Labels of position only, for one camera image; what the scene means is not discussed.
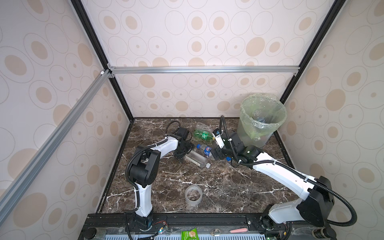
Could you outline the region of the pink pen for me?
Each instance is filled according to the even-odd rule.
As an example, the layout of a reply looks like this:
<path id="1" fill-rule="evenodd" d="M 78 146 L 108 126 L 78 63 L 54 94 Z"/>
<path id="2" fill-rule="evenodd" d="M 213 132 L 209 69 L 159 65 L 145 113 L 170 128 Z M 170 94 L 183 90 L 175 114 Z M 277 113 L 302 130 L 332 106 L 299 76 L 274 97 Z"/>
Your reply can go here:
<path id="1" fill-rule="evenodd" d="M 234 229 L 230 230 L 231 234 L 240 234 L 240 233 L 246 233 L 248 231 L 247 228 L 240 228 L 240 229 Z"/>

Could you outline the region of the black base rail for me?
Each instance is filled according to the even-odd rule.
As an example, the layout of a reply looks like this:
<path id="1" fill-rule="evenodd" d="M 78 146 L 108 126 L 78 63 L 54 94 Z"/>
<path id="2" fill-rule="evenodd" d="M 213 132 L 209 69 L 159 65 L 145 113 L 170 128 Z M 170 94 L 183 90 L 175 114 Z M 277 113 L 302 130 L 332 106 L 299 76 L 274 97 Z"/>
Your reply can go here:
<path id="1" fill-rule="evenodd" d="M 143 229 L 132 214 L 91 214 L 80 240 L 180 240 L 182 231 L 197 229 L 199 240 L 335 240 L 331 227 L 314 227 L 304 221 L 265 229 L 261 214 L 154 214 L 152 226 Z M 246 233 L 230 230 L 247 228 Z"/>

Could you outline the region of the mesh bin with green liner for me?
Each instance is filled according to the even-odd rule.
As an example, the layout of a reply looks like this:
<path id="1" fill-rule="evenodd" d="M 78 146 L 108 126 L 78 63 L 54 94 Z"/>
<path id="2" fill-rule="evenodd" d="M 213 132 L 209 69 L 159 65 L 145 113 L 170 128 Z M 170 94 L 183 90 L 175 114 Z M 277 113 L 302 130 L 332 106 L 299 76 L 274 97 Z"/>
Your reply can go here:
<path id="1" fill-rule="evenodd" d="M 263 148 L 286 118 L 286 107 L 277 96 L 256 93 L 241 103 L 237 134 L 246 147 Z"/>

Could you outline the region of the green snack packet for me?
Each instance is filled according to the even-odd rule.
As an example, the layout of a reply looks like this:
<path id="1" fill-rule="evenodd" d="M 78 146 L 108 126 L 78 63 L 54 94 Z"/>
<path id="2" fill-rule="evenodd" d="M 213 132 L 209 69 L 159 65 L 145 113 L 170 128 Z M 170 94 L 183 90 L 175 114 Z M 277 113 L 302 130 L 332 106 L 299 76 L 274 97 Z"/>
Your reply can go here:
<path id="1" fill-rule="evenodd" d="M 192 229 L 190 231 L 182 231 L 181 240 L 199 240 L 197 229 Z"/>

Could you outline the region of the green Sprite bottle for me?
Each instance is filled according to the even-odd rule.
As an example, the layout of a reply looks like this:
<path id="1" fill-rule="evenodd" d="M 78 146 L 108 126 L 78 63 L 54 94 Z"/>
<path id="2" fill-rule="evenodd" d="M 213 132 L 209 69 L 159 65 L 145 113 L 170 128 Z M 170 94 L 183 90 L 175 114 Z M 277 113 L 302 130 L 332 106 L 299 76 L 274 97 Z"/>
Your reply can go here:
<path id="1" fill-rule="evenodd" d="M 202 140 L 205 142 L 212 142 L 214 140 L 212 133 L 201 129 L 195 129 L 193 136 L 195 139 Z"/>

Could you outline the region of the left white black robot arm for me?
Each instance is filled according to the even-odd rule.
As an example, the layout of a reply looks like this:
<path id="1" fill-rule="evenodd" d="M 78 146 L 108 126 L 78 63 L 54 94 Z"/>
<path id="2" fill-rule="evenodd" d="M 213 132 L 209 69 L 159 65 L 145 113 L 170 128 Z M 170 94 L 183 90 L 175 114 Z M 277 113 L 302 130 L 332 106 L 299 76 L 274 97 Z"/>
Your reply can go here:
<path id="1" fill-rule="evenodd" d="M 173 120 L 167 127 L 174 123 L 177 123 L 178 127 L 171 133 L 166 132 L 163 140 L 148 146 L 138 146 L 125 170 L 126 180 L 135 191 L 135 208 L 130 212 L 133 214 L 134 221 L 143 229 L 149 229 L 152 226 L 152 183 L 158 175 L 161 158 L 173 153 L 173 156 L 181 161 L 194 147 L 188 139 L 190 131 L 183 128 L 179 121 Z"/>

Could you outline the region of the left aluminium rail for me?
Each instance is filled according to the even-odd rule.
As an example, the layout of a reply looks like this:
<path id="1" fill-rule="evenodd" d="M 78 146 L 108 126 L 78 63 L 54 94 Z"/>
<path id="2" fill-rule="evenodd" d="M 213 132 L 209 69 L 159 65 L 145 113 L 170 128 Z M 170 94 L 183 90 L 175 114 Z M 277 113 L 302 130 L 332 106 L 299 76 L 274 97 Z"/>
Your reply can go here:
<path id="1" fill-rule="evenodd" d="M 63 141 L 64 137 L 74 126 L 80 115 L 84 112 L 85 108 L 89 105 L 104 82 L 109 78 L 111 72 L 111 70 L 105 69 L 101 74 L 99 74 L 83 96 L 65 116 L 59 126 L 52 132 L 50 137 L 36 152 L 23 171 L 10 185 L 8 190 L 5 192 L 5 195 L 1 198 L 1 224 L 3 224 L 8 218 L 17 203 Z"/>

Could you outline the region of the back aluminium rail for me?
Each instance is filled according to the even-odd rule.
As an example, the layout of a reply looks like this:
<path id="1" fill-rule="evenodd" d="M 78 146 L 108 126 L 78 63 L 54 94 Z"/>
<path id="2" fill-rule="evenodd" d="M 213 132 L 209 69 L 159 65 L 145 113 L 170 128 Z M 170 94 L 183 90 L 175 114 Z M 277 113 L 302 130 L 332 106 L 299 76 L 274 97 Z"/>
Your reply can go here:
<path id="1" fill-rule="evenodd" d="M 299 66 L 111 67 L 113 74 L 297 73 Z"/>

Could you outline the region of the square clear frosted bottle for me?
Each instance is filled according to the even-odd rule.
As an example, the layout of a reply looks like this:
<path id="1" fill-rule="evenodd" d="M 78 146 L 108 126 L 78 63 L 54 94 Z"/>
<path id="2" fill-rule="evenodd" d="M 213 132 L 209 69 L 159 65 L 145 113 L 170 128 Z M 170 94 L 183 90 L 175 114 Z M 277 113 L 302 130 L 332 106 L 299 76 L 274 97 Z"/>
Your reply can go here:
<path id="1" fill-rule="evenodd" d="M 208 162 L 208 158 L 203 157 L 199 153 L 195 151 L 190 151 L 188 154 L 185 155 L 185 159 L 190 161 L 191 163 L 197 165 L 200 168 L 207 168 L 209 169 L 211 164 Z"/>

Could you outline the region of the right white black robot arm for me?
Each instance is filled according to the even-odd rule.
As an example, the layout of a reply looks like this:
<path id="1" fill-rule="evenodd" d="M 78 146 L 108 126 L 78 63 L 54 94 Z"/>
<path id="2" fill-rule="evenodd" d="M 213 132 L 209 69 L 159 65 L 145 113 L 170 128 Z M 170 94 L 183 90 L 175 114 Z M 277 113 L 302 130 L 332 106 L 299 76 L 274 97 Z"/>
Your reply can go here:
<path id="1" fill-rule="evenodd" d="M 340 194 L 332 190 L 330 181 L 321 176 L 315 178 L 303 174 L 271 157 L 256 146 L 245 147 L 237 133 L 229 133 L 226 118 L 220 117 L 220 124 L 213 131 L 218 145 L 214 151 L 215 159 L 230 157 L 235 165 L 244 166 L 263 173 L 294 192 L 298 199 L 284 204 L 272 204 L 266 209 L 265 221 L 281 224 L 291 221 L 306 221 L 316 227 L 334 225 L 349 227 L 358 220 L 354 207 Z M 351 218 L 346 222 L 328 219 L 335 204 L 340 200 L 350 211 Z"/>

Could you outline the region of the clear tape roll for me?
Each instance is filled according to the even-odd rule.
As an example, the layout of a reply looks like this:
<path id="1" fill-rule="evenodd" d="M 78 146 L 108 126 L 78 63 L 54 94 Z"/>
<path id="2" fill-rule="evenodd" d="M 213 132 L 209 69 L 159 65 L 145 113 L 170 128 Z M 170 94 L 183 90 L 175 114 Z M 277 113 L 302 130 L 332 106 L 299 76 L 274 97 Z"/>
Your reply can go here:
<path id="1" fill-rule="evenodd" d="M 197 185 L 191 185 L 185 190 L 186 203 L 189 206 L 197 206 L 203 199 L 203 191 Z"/>

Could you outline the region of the aluminium rail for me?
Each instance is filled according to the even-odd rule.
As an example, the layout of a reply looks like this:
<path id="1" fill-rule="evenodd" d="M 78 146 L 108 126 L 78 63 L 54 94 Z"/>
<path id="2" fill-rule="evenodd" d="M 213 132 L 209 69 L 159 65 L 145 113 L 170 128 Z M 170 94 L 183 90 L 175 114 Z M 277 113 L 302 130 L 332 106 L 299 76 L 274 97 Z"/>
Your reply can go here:
<path id="1" fill-rule="evenodd" d="M 299 66 L 111 67 L 113 74 L 297 73 Z"/>
<path id="2" fill-rule="evenodd" d="M 101 74 L 99 74 L 83 96 L 65 116 L 59 126 L 52 132 L 50 137 L 36 152 L 23 171 L 10 185 L 8 190 L 5 192 L 5 195 L 1 198 L 1 224 L 3 224 L 8 218 L 17 203 L 63 141 L 64 137 L 74 126 L 80 115 L 84 112 L 85 108 L 89 105 L 104 82 L 109 78 L 111 72 L 111 70 L 105 69 Z"/>

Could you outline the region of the Pepsi bottle blue cap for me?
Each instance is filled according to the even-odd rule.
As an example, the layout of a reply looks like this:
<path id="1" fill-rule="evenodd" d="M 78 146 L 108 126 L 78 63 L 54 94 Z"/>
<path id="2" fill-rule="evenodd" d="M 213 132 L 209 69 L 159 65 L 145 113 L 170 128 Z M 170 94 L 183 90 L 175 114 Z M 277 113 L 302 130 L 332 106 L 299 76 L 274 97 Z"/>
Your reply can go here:
<path id="1" fill-rule="evenodd" d="M 196 152 L 205 158 L 213 157 L 211 150 L 212 150 L 211 147 L 205 144 L 197 144 L 196 146 Z"/>

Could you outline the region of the clear crushed bottle white cap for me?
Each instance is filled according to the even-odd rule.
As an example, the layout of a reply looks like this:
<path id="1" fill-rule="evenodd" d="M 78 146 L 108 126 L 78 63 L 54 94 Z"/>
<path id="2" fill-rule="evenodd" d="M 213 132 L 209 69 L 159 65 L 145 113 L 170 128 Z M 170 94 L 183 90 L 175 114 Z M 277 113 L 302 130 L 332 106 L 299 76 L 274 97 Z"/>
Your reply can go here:
<path id="1" fill-rule="evenodd" d="M 201 122 L 197 122 L 196 129 L 197 130 L 201 130 L 201 131 L 206 131 L 206 132 L 209 132 L 209 133 L 213 132 L 213 129 L 212 129 L 211 126 L 208 126 L 208 125 L 206 125 L 204 123 L 201 123 Z"/>

